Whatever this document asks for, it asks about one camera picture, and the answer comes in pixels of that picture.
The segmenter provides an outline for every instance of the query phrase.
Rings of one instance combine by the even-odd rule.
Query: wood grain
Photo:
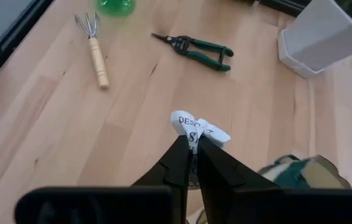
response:
[[[231,155],[259,169],[284,154],[321,154],[352,184],[352,56],[304,80],[278,60],[293,18],[240,1],[146,0],[101,16],[110,88],[100,91],[87,36],[73,21],[93,1],[55,1],[0,70],[0,223],[48,185],[130,185],[176,139],[173,110],[231,135]],[[231,47],[232,69],[177,55],[151,32]],[[202,206],[190,192],[188,212]]]

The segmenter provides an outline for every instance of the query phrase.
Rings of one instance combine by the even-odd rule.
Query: green handle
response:
[[[234,55],[234,52],[228,47],[218,45],[218,44],[212,44],[203,40],[194,40],[192,44],[202,50],[218,52],[218,53],[221,53],[224,50],[227,56],[232,57]]]
[[[230,66],[220,64],[218,61],[213,60],[212,58],[209,58],[208,56],[201,54],[199,52],[189,51],[187,54],[187,57],[194,59],[197,62],[200,62],[200,63],[202,63],[210,68],[213,68],[215,70],[218,70],[218,71],[227,72],[231,69]]]

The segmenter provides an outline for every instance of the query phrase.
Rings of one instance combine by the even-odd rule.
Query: wooden handle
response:
[[[108,89],[109,81],[106,72],[106,64],[104,63],[103,54],[101,54],[99,42],[97,41],[97,38],[90,38],[89,43],[91,56],[93,57],[93,63],[95,64],[99,88],[103,90]]]

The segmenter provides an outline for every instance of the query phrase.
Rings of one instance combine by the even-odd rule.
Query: crumpled paper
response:
[[[188,189],[199,189],[200,183],[197,176],[199,138],[204,135],[217,146],[223,147],[223,144],[230,141],[231,137],[220,128],[202,118],[196,120],[193,115],[186,111],[173,111],[170,121],[178,135],[187,136],[188,145],[193,154],[190,174],[188,176]]]

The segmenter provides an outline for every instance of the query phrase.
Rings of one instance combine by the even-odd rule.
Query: metal tines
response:
[[[83,25],[83,22],[81,21],[79,16],[75,15],[76,23],[83,28],[86,34],[89,35],[89,38],[96,37],[97,21],[99,20],[99,16],[97,15],[97,13],[93,14],[93,29],[92,29],[92,25],[90,24],[89,15],[87,13],[85,14],[85,19],[86,19],[86,24],[88,26],[87,28]]]

